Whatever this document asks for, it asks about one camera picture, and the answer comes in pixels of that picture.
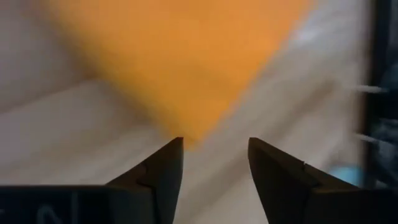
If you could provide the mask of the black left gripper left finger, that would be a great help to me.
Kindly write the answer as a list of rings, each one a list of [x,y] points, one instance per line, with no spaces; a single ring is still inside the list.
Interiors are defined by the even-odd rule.
[[[182,174],[177,137],[104,185],[0,185],[0,224],[173,224]]]

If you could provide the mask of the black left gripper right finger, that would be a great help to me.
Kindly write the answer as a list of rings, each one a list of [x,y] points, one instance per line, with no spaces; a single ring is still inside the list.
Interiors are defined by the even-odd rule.
[[[362,189],[250,138],[251,175],[269,224],[398,224],[398,189]]]

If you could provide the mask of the orange microfiber towel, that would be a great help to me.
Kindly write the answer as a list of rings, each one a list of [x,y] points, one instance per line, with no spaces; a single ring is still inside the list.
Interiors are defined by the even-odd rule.
[[[101,78],[171,136],[201,141],[315,0],[41,0]]]

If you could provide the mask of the blue microfiber towel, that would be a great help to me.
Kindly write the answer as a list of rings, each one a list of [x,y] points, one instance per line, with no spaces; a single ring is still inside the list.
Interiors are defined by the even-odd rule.
[[[359,166],[334,166],[328,173],[357,187],[363,186],[364,173]]]

